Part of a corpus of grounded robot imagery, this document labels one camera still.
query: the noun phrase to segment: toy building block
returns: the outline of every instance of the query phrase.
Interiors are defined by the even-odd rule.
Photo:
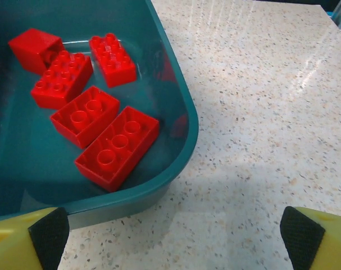
[[[341,217],[288,206],[280,233],[294,270],[341,270]]]
[[[55,128],[83,149],[114,120],[119,100],[92,86],[51,116]]]
[[[126,107],[75,160],[79,171],[109,192],[116,191],[158,137],[158,120]]]
[[[69,236],[64,208],[46,208],[0,221],[0,270],[55,270]]]
[[[83,91],[92,74],[89,56],[61,51],[30,93],[39,107],[60,109]]]
[[[28,71],[42,75],[65,50],[62,39],[52,34],[29,29],[8,42],[21,66]]]
[[[105,38],[93,37],[89,45],[108,87],[130,83],[137,79],[135,64],[114,34],[108,33]]]

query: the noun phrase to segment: red duplo block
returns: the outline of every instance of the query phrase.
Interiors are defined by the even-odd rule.
[[[65,50],[60,37],[33,28],[8,44],[21,66],[39,75],[50,67],[60,51]]]
[[[108,87],[137,80],[136,66],[114,34],[93,37],[89,45]]]
[[[89,56],[61,51],[30,94],[39,107],[60,109],[83,91],[92,74]]]
[[[114,120],[119,100],[92,86],[51,116],[59,133],[79,148],[87,147]]]
[[[85,177],[114,192],[158,135],[158,120],[126,107],[75,160],[75,165]]]

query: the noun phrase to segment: teal plastic tub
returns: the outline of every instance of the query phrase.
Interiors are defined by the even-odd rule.
[[[137,65],[138,80],[95,85],[160,121],[160,135],[114,193],[77,170],[82,153],[64,139],[30,90],[39,76],[22,69],[7,42],[29,28],[57,35],[70,52],[90,56],[88,40],[115,33]],[[183,170],[198,136],[197,113],[159,18],[148,0],[0,1],[0,219],[63,206],[71,228],[121,218],[155,204]]]

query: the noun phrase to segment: speckled countertop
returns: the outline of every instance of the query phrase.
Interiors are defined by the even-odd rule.
[[[292,269],[285,206],[341,215],[341,32],[319,6],[153,2],[197,147],[157,205],[72,231],[59,269]]]

